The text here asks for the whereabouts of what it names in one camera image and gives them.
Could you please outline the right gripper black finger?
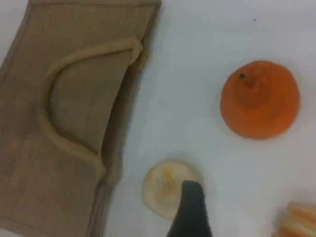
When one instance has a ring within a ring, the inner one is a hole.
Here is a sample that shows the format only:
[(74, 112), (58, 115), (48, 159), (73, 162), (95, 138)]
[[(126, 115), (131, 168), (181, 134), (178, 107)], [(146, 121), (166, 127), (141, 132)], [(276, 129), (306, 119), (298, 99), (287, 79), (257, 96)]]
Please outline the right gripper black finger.
[(205, 194), (199, 182), (182, 183), (178, 211), (168, 237), (212, 237), (205, 204)]

